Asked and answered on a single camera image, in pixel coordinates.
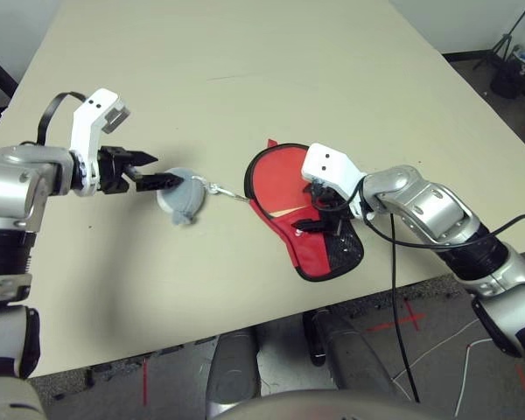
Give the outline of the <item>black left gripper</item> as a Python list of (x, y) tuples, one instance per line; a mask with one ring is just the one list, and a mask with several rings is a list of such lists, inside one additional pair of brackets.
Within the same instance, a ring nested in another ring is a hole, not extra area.
[[(104, 194), (126, 193), (129, 183), (123, 179), (126, 166), (144, 166), (158, 159), (140, 150), (125, 150), (122, 147), (102, 146), (98, 151), (100, 190)], [(182, 178), (171, 172), (141, 175), (135, 180), (138, 192), (170, 190), (178, 187)]]

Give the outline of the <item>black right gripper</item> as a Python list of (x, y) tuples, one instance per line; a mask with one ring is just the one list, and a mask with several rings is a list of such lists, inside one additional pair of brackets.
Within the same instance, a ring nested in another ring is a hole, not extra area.
[(338, 210), (338, 207), (341, 207), (346, 201), (330, 187), (323, 189), (319, 183), (308, 183), (303, 193), (311, 196), (311, 204), (314, 207), (319, 206), (320, 197), (320, 206), (325, 210), (320, 211), (321, 219), (301, 219), (292, 223), (291, 225), (296, 230), (306, 233), (329, 232), (332, 228), (342, 228), (354, 218), (348, 206)]

